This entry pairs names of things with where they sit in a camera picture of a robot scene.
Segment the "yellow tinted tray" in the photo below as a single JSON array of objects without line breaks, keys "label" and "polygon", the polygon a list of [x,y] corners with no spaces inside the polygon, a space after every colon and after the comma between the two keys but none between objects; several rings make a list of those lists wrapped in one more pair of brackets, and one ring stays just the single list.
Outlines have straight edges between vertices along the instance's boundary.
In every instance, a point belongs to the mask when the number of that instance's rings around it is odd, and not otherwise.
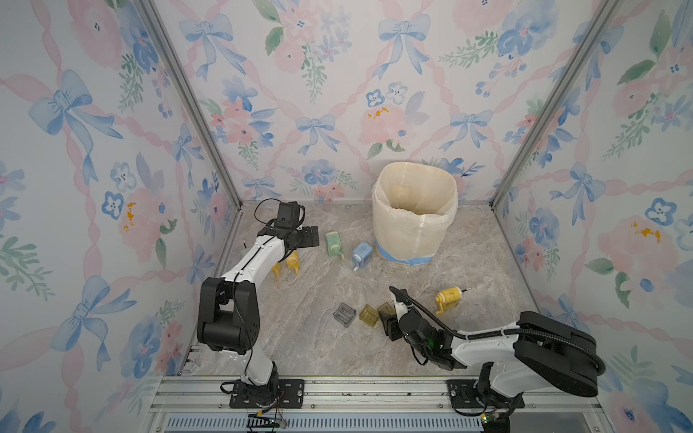
[{"label": "yellow tinted tray", "polygon": [[381,304],[376,311],[379,318],[384,322],[387,322],[392,317],[397,318],[395,307],[390,302]]},{"label": "yellow tinted tray", "polygon": [[366,304],[366,306],[364,306],[359,313],[359,319],[366,325],[370,326],[370,328],[374,328],[379,321],[379,313],[369,304]]}]

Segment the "yellow pencil sharpener back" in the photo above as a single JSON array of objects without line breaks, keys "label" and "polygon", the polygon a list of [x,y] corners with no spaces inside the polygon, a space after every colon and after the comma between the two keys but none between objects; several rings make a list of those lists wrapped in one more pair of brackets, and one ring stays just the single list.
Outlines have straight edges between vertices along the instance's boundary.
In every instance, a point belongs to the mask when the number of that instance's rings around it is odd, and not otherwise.
[{"label": "yellow pencil sharpener back", "polygon": [[297,251],[290,253],[290,255],[285,259],[285,263],[288,269],[294,271],[296,274],[299,274],[301,262]]}]

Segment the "yellow pencil sharpener front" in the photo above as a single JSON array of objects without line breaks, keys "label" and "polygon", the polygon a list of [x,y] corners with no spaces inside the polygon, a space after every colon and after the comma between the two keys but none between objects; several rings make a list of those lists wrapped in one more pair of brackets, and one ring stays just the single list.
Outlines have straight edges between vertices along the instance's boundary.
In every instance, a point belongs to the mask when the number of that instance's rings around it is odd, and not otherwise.
[{"label": "yellow pencil sharpener front", "polygon": [[274,267],[272,268],[272,272],[274,273],[274,278],[278,280],[281,277],[281,270],[282,270],[282,265],[280,263],[276,263]]}]

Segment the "clear shavings tray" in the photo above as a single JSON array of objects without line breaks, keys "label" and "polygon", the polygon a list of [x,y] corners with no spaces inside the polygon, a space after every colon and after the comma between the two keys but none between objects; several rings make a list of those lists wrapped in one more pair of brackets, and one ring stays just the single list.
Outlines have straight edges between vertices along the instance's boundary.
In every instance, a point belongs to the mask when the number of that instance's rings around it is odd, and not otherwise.
[{"label": "clear shavings tray", "polygon": [[348,304],[341,302],[333,312],[333,318],[344,328],[349,328],[357,315],[357,311]]}]

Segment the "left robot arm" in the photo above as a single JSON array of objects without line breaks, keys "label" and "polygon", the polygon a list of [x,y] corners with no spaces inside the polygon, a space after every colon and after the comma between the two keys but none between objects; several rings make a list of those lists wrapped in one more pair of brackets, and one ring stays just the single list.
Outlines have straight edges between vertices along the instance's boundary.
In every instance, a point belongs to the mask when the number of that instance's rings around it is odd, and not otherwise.
[{"label": "left robot arm", "polygon": [[275,364],[257,343],[261,316],[257,289],[274,265],[301,248],[319,246],[319,228],[274,221],[230,271],[209,277],[200,287],[197,339],[215,352],[226,353],[241,381],[266,386]]}]

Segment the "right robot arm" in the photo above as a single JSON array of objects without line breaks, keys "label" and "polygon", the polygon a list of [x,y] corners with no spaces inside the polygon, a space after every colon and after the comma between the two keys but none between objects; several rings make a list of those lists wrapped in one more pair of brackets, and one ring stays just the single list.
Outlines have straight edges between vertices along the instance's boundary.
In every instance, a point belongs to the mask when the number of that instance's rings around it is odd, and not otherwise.
[{"label": "right robot arm", "polygon": [[501,328],[471,334],[435,327],[414,308],[380,319],[389,339],[408,343],[422,366],[445,371],[480,366],[475,391],[494,406],[550,386],[593,398],[598,377],[606,372],[591,335],[533,311]]}]

